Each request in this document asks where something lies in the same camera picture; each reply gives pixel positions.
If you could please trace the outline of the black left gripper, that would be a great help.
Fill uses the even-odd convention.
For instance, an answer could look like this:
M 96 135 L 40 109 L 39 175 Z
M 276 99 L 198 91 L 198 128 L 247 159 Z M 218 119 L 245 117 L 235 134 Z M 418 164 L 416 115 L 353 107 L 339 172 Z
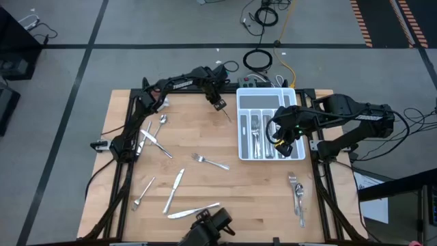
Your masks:
M 220 111 L 224 107 L 227 106 L 226 102 L 224 100 L 221 100 L 220 92 L 224 86 L 223 81 L 216 81 L 216 82 L 205 82 L 203 85 L 203 92 L 206 95 L 206 99 L 210 103 L 217 103 L 214 105 L 214 108 L 217 111 Z

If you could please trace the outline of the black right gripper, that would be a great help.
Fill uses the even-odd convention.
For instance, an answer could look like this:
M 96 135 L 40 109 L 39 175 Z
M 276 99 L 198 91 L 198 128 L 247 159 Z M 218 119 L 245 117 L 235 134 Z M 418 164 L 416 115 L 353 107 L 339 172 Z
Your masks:
M 299 138 L 296 134 L 300 130 L 298 124 L 301 121 L 301 114 L 304 110 L 305 107 L 301 106 L 280 106 L 269 120 L 269 124 L 274 123 L 276 126 L 279 126 L 279 130 L 271 133 L 271 137 L 273 142 L 278 142 L 274 145 L 276 149 L 286 148 L 286 157 L 292 155 L 294 146 L 290 144 L 286 147 L 284 140 L 291 142 Z

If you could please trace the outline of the silver fork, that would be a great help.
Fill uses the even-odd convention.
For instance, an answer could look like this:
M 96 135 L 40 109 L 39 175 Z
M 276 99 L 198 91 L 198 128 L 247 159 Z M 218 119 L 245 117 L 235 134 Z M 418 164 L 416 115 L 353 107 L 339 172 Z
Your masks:
M 144 188 L 142 194 L 134 201 L 134 203 L 132 205 L 132 211 L 136 211 L 136 209 L 138 209 L 138 207 L 141 204 L 141 200 L 143 199 L 144 195 L 146 194 L 147 190 L 151 187 L 151 185 L 153 184 L 155 179 L 156 179 L 156 177 L 153 176 L 152 179 L 150 180 L 150 182 L 147 184 L 146 188 Z
M 255 118 L 255 141 L 256 141 L 256 149 L 257 149 L 257 159 L 262 158 L 259 131 L 260 131 L 259 118 L 256 117 Z
M 221 169 L 229 171 L 229 166 L 228 165 L 224 165 L 224 164 L 220 164 L 220 163 L 215 163 L 213 161 L 209 161 L 204 156 L 198 155 L 197 153 L 192 153 L 192 158 L 194 160 L 200 162 L 200 163 L 209 163 L 211 165 L 214 165 L 216 167 L 220 167 Z
M 254 115 L 251 116 L 251 132 L 252 132 L 252 139 L 253 139 L 253 158 L 258 158 L 258 151 L 257 151 L 257 121 Z
M 296 185 L 297 185 L 297 177 L 293 172 L 288 173 L 289 182 L 293 191 L 294 196 L 294 213 L 299 215 L 299 207 L 298 207 L 298 198 L 296 195 Z

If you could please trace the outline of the white cutlery tray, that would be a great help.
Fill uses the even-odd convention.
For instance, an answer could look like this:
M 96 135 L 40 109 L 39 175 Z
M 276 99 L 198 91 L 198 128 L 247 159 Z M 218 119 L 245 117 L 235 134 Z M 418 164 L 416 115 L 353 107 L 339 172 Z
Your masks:
M 264 134 L 263 134 L 263 115 L 269 115 L 269 120 L 280 106 L 289 107 L 297 105 L 296 92 L 292 88 L 240 88 L 236 92 L 237 101 L 237 120 L 238 120 L 238 156 L 242 161 L 302 161 L 305 159 L 305 145 L 302 139 L 292 143 L 294 150 L 291 156 L 286 157 L 280 152 L 280 159 L 265 158 L 264 154 Z M 251 116 L 259 118 L 260 123 L 260 144 L 261 159 L 253 158 L 253 139 L 251 132 Z M 266 133 L 274 133 L 277 126 L 267 123 Z M 268 144 L 273 138 L 267 137 Z

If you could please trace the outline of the white paper sheet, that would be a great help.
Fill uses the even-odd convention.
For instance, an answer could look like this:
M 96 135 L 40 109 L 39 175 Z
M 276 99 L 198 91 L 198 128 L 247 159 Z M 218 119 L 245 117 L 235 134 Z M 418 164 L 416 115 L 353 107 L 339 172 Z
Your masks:
M 356 178 L 359 190 L 383 183 L 381 180 L 362 175 L 358 172 L 354 172 L 354 177 Z M 389 223 L 389 201 L 386 197 L 367 202 L 360 202 L 360 205 L 361 212 L 365 218 L 385 224 Z

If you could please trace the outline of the black desk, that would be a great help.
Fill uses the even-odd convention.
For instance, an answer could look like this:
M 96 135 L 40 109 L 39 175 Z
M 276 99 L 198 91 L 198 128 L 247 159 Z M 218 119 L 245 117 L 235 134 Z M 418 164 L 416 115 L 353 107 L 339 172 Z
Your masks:
M 42 45 L 0 6 L 0 76 L 30 80 L 41 51 Z
M 358 200 L 367 202 L 414 191 L 419 192 L 418 239 L 422 246 L 426 246 L 428 242 L 437 240 L 437 235 L 424 239 L 426 223 L 437 228 L 437 168 L 361 189 L 358 191 Z

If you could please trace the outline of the black orange-edged floor mat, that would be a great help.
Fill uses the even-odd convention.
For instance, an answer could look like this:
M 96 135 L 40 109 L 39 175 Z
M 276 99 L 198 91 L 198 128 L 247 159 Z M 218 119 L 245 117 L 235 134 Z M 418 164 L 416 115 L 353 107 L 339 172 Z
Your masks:
M 393 0 L 349 1 L 367 47 L 409 49 L 414 46 Z
M 437 0 L 398 1 L 419 44 L 437 49 Z

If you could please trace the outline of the black equipment box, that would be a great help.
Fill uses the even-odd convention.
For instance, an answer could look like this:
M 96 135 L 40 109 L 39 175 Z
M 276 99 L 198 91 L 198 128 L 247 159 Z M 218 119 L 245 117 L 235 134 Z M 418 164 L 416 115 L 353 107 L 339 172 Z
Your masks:
M 20 94 L 17 91 L 5 85 L 0 85 L 0 137 L 5 135 L 19 99 Z

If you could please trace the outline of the black aluminium table frame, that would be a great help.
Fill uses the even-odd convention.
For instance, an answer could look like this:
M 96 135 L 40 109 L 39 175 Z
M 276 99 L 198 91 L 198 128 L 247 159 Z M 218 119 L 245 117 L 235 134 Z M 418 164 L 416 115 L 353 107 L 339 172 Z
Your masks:
M 225 87 L 225 90 L 221 92 L 224 94 L 222 98 L 226 97 L 226 95 L 236 95 L 236 84 L 228 84 Z M 143 96 L 143 90 L 142 89 L 131 89 L 131 90 L 113 90 L 111 95 L 110 104 L 108 107 L 108 113 L 107 118 L 105 120 L 105 124 L 107 122 L 114 122 L 115 118 L 111 115 L 112 112 L 116 111 L 115 106 L 111 106 L 111 104 L 116 103 L 117 97 L 123 97 L 123 100 L 127 100 L 126 103 L 123 105 L 126 105 L 126 119 L 125 123 L 128 122 L 132 115 L 135 114 L 133 111 L 135 110 L 135 106 L 137 103 L 137 96 L 141 97 Z M 295 90 L 295 94 L 297 94 L 297 97 L 300 98 L 300 101 L 303 105 L 307 104 L 309 101 L 313 101 L 315 99 L 319 99 L 322 97 L 332 96 L 334 92 L 332 90 L 322 90 L 322 89 L 297 89 Z M 204 92 L 199 89 L 195 88 L 195 85 L 188 86 L 188 89 L 180 89 L 176 91 L 170 91 L 170 95 L 172 94 L 187 94 L 187 95 L 200 95 L 200 98 L 205 98 Z M 97 222 L 97 224 L 84 236 L 78 237 L 73 243 L 76 243 L 77 245 L 84 246 L 109 246 L 110 244 L 126 244 L 126 243 L 139 243 L 139 241 L 135 242 L 128 242 L 123 240 L 124 236 L 124 230 L 125 230 L 125 224 L 126 224 L 126 218 L 128 213 L 128 198 L 130 198 L 130 190 L 131 190 L 131 184 L 133 179 L 133 174 L 135 170 L 135 163 L 137 162 L 138 157 L 135 157 L 136 149 L 139 140 L 138 139 L 138 132 L 135 135 L 135 137 L 130 137 L 128 140 L 132 140 L 133 144 L 130 146 L 129 149 L 120 150 L 119 153 L 113 154 L 113 147 L 114 143 L 108 143 L 109 147 L 109 153 L 113 156 L 111 159 L 112 161 L 115 161 L 117 163 L 115 171 L 114 171 L 114 181 L 111 187 L 111 195 L 109 196 L 109 205 L 108 208 L 105 210 L 105 212 L 102 214 L 102 217 Z M 122 186 L 119 187 L 119 182 L 121 180 L 121 171 L 124 164 L 127 164 L 127 170 L 126 170 L 126 177 Z M 328 189 L 323 186 L 322 187 L 322 181 L 318 181 L 316 176 L 314 178 L 316 180 L 313 180 L 314 189 L 316 201 L 317 201 L 317 208 L 319 210 L 320 215 L 320 226 L 321 229 L 318 230 L 318 232 L 321 233 L 323 236 L 323 239 L 320 239 L 320 242 L 315 241 L 315 237 L 313 242 L 304 242 L 304 244 L 309 243 L 315 243 L 315 244 L 321 244 L 321 245 L 337 245 L 337 246 L 357 246 L 357 245 L 366 245 L 369 243 L 367 241 L 367 238 L 361 235 L 360 232 L 357 231 L 357 229 L 348 221 L 348 217 L 343 214 L 341 211 L 342 208 L 338 205 L 338 199 L 337 195 L 334 195 L 335 191 L 335 182 L 333 181 L 333 174 L 331 172 L 331 169 L 329 166 L 326 166 L 326 185 Z M 117 232 L 114 237 L 110 237 L 111 235 L 111 226 L 113 224 L 113 217 L 115 214 L 115 211 L 117 210 L 117 207 L 120 205 L 120 212 L 118 213 L 118 225 L 117 225 Z M 326 212 L 326 206 L 328 206 L 332 210 L 332 221 L 335 226 L 335 233 L 337 234 L 337 238 L 331 238 L 330 237 L 330 228 L 328 224 L 328 215 Z M 272 245 L 297 245 L 297 242 L 282 242 L 279 243 L 279 240 L 277 240 L 278 237 L 273 237 L 272 239 Z M 148 241 L 148 243 L 143 243 L 144 246 L 151 246 L 151 245 L 176 245 L 176 242 L 164 242 L 164 241 L 156 241 L 151 242 L 150 240 L 144 240 Z M 269 245 L 270 240 L 268 243 L 261 242 L 261 239 L 258 239 L 257 242 L 225 242 L 223 243 L 226 246 L 243 246 L 243 245 Z

